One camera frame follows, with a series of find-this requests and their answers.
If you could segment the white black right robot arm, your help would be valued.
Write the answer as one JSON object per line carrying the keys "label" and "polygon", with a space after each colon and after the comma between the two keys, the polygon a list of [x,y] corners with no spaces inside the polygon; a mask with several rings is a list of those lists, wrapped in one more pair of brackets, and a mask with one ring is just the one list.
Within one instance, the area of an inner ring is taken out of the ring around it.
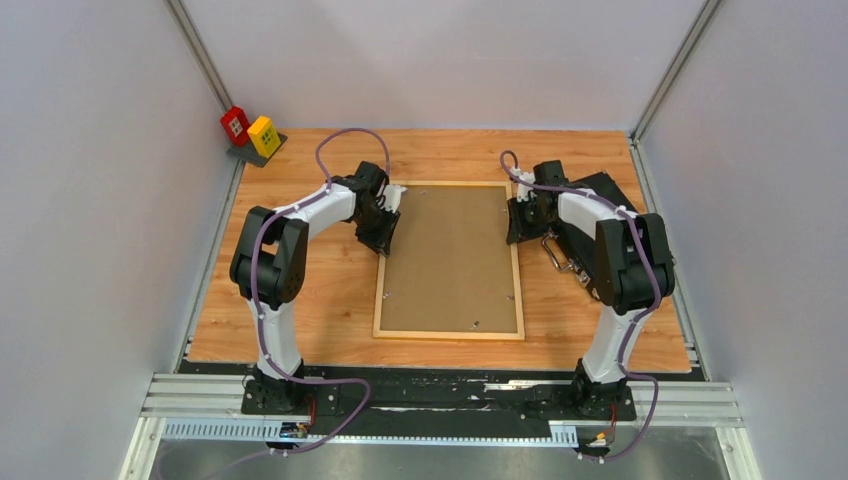
{"label": "white black right robot arm", "polygon": [[578,360],[568,401],[584,417],[596,417],[624,400],[633,378],[628,362],[647,319],[672,295],[676,280],[665,223],[641,214],[604,172],[570,180],[558,160],[530,171],[505,166],[517,184],[507,202],[507,244],[555,241],[571,271],[601,315],[587,352]]}

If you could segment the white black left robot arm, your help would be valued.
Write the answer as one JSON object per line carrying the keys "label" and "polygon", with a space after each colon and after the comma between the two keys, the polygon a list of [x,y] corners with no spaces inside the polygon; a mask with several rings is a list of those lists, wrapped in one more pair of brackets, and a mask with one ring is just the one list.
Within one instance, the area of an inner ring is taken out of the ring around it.
{"label": "white black left robot arm", "polygon": [[352,223],[358,242],[389,256],[405,191],[384,169],[363,162],[354,174],[333,176],[291,205],[248,211],[229,268],[248,302],[259,345],[243,413],[288,414],[305,403],[312,383],[297,347],[294,303],[305,282],[310,241],[337,223]]}

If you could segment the yellow toy house block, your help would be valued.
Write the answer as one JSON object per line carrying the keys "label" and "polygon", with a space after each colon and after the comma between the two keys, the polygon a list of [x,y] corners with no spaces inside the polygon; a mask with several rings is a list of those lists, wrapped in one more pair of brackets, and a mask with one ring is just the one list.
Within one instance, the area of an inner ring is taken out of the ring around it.
{"label": "yellow toy house block", "polygon": [[267,116],[257,117],[247,133],[257,154],[263,158],[270,159],[282,145],[279,133]]}

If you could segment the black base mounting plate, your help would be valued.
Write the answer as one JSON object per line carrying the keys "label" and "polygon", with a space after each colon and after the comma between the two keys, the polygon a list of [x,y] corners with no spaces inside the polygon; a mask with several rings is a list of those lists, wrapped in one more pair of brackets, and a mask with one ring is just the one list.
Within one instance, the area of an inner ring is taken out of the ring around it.
{"label": "black base mounting plate", "polygon": [[[233,374],[236,412],[255,366],[184,362],[185,374]],[[377,366],[304,367],[307,387],[301,407],[288,414],[311,421],[313,434],[340,426],[356,436],[539,438],[551,420],[623,423],[637,417],[636,384],[627,382],[623,401],[583,410],[569,401],[574,372],[476,370]]]}

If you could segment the red toy house block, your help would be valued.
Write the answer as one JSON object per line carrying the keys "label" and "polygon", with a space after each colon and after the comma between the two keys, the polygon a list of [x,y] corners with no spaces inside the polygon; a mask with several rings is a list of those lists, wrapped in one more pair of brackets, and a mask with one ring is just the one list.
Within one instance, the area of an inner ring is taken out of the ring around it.
{"label": "red toy house block", "polygon": [[251,123],[242,108],[238,106],[231,107],[222,115],[219,123],[232,145],[243,147],[249,142],[247,130]]}

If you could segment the black ribbed frame backing board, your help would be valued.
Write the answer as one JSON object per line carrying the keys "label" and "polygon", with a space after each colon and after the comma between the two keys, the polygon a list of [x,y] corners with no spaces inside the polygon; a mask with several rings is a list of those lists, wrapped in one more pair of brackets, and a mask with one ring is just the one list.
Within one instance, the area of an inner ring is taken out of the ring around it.
{"label": "black ribbed frame backing board", "polygon": [[560,221],[551,234],[589,295],[622,313],[664,295],[664,261],[654,252],[654,214],[632,209],[615,182],[599,173],[570,182],[551,166],[535,168],[534,193],[557,198]]}

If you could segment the grey toy base plate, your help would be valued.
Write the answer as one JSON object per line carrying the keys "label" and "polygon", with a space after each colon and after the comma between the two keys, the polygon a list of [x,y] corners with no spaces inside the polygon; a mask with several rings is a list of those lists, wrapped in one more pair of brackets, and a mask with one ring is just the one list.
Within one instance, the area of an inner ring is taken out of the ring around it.
{"label": "grey toy base plate", "polygon": [[235,160],[246,162],[258,168],[264,168],[270,161],[270,157],[264,157],[256,150],[248,136],[246,136],[244,145],[230,145],[227,149],[227,155]]}

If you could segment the aluminium rail right table edge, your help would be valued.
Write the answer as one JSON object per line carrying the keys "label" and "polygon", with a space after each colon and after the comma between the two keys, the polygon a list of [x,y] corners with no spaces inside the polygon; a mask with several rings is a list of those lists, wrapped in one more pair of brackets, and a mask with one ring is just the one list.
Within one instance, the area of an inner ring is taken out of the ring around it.
{"label": "aluminium rail right table edge", "polygon": [[[671,248],[671,251],[675,253],[675,245],[672,241],[671,234],[671,223],[656,195],[655,181],[646,164],[646,157],[643,153],[641,143],[631,137],[627,138],[627,143],[646,209],[652,213],[661,215],[664,219],[669,247]],[[687,302],[685,282],[680,279],[681,269],[678,265],[675,265],[674,272],[676,275],[676,286],[672,294],[672,303],[675,307],[678,324],[681,328],[684,340],[684,348],[692,369],[692,373],[689,374],[689,377],[691,377],[694,381],[710,381],[711,378],[709,371],[704,365],[701,349],[698,344],[696,329],[693,324],[692,315]]]}

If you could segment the aluminium front rail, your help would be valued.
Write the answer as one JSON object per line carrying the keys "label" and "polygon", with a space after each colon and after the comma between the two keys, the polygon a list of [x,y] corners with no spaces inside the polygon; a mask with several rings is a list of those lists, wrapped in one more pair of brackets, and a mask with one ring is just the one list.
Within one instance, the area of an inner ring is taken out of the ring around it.
{"label": "aluminium front rail", "polygon": [[254,385],[246,364],[153,376],[120,477],[295,479],[462,468],[589,479],[757,479],[731,386],[692,374],[629,380],[583,406],[570,371],[310,366],[299,405]]}

